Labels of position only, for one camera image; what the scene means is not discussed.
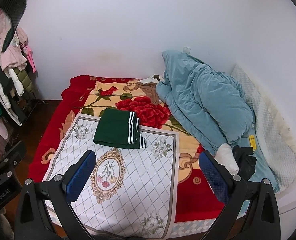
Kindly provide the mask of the green white varsity jacket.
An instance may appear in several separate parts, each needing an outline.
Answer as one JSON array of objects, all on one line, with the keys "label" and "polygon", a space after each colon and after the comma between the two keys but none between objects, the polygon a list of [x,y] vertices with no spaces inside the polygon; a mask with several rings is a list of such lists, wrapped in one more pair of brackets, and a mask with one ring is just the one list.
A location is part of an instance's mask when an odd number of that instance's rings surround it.
[{"label": "green white varsity jacket", "polygon": [[107,108],[99,120],[93,142],[123,149],[146,148],[139,121],[136,112]]}]

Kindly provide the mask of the clothes rack with garments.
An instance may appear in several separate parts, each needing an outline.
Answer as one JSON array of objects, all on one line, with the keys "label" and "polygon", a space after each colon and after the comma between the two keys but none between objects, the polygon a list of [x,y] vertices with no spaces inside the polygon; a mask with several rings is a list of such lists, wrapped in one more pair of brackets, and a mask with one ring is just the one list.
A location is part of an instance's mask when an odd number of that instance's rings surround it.
[{"label": "clothes rack with garments", "polygon": [[6,33],[0,35],[0,100],[15,124],[22,126],[37,103],[30,75],[36,73],[26,32],[18,27],[5,52]]}]

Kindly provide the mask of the black garment on bed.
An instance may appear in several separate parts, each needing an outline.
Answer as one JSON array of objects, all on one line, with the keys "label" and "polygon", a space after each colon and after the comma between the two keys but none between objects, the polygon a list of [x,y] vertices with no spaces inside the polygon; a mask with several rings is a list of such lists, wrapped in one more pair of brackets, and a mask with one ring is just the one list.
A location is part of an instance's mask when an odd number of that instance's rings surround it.
[{"label": "black garment on bed", "polygon": [[252,147],[234,146],[232,149],[233,157],[239,167],[238,175],[244,180],[249,180],[255,173],[256,157]]}]

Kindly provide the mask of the white fleece cloth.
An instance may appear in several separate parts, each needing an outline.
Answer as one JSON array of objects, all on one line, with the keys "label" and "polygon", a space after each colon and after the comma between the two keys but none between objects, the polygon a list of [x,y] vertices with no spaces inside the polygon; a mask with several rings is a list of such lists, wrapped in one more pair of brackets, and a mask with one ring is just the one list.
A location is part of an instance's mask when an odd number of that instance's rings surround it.
[{"label": "white fleece cloth", "polygon": [[220,164],[223,165],[231,175],[236,175],[239,172],[239,167],[233,156],[232,148],[227,143],[222,144],[215,156],[214,159]]}]

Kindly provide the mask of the white textured headboard cushion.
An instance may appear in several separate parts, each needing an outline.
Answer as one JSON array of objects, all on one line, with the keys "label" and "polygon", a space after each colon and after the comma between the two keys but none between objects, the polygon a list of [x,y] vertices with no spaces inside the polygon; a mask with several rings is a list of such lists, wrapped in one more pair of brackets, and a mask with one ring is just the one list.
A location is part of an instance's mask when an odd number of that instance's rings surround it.
[{"label": "white textured headboard cushion", "polygon": [[255,113],[255,133],[261,151],[272,170],[280,192],[296,180],[296,140],[273,100],[241,67],[231,73],[244,92],[247,104]]}]

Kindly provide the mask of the yellow tag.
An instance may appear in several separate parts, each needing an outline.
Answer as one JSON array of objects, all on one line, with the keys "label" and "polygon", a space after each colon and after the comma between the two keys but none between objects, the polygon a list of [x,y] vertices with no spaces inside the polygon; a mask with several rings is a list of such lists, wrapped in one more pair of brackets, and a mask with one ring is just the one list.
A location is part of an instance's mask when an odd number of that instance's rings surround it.
[{"label": "yellow tag", "polygon": [[250,135],[249,136],[249,142],[250,142],[250,145],[252,147],[253,150],[256,150],[257,149],[257,146],[256,146],[256,140],[255,140],[255,136],[254,135]]}]

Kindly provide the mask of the white diamond pattern mat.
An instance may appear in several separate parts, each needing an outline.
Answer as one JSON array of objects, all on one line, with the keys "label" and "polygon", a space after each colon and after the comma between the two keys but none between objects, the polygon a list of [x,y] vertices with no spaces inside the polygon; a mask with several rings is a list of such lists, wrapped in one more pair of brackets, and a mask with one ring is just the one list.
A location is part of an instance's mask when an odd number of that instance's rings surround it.
[{"label": "white diamond pattern mat", "polygon": [[179,134],[140,127],[146,147],[122,149],[93,141],[99,118],[78,114],[60,141],[44,180],[65,173],[91,150],[96,162],[72,208],[91,233],[169,238],[175,220]]}]

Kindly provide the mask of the red floral blanket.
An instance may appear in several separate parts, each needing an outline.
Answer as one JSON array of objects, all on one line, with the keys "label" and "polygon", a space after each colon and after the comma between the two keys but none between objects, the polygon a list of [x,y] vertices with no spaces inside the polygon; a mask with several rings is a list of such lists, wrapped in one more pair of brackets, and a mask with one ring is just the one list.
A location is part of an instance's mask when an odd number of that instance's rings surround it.
[{"label": "red floral blanket", "polygon": [[73,77],[70,86],[55,103],[52,117],[28,167],[28,176],[39,182],[60,141],[78,113],[101,116],[106,108],[134,111],[140,124],[179,133],[179,179],[176,222],[216,218],[224,207],[212,193],[198,165],[204,148],[160,102],[153,81],[105,78],[90,75]]}]

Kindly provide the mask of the light blue quilt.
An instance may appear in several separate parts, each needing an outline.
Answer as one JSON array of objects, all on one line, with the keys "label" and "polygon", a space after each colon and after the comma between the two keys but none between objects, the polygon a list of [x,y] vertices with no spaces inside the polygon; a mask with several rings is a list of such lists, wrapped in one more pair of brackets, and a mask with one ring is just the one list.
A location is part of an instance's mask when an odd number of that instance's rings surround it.
[{"label": "light blue quilt", "polygon": [[164,80],[156,92],[181,126],[212,155],[222,144],[249,147],[255,115],[241,84],[180,51],[167,50],[162,57]]}]

